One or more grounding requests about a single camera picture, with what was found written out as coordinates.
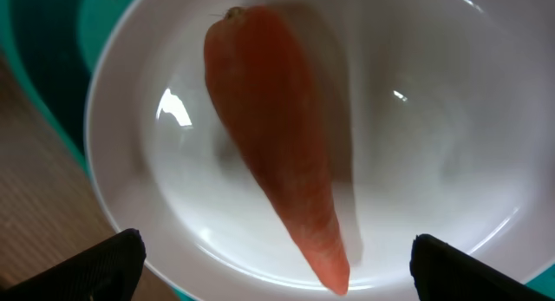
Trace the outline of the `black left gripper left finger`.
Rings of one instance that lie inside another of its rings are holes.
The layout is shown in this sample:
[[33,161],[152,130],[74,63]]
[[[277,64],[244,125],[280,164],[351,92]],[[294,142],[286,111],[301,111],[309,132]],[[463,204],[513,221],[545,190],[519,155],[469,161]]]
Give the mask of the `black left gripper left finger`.
[[1,292],[3,301],[127,301],[146,260],[140,232],[129,228]]

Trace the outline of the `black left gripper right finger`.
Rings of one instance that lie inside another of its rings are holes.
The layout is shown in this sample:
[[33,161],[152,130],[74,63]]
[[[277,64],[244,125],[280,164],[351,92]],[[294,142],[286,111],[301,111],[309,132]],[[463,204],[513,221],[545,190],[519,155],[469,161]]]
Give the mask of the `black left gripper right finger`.
[[409,269],[421,301],[552,301],[429,234],[413,241]]

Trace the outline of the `white bowl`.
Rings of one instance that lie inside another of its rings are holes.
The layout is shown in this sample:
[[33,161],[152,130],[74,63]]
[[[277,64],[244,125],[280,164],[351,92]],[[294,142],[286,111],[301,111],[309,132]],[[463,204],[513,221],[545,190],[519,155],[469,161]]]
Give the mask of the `white bowl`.
[[422,233],[519,282],[553,264],[554,0],[134,0],[96,65],[86,152],[153,273],[198,300],[333,298],[206,92],[206,32],[256,4],[317,71],[348,299],[416,299]]

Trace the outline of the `orange carrot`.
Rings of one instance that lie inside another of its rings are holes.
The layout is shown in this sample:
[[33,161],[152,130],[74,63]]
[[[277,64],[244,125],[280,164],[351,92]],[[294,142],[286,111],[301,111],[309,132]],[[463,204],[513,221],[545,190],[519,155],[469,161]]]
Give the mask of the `orange carrot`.
[[232,7],[206,32],[203,56],[207,91],[243,161],[322,285],[345,295],[350,266],[302,45],[275,10]]

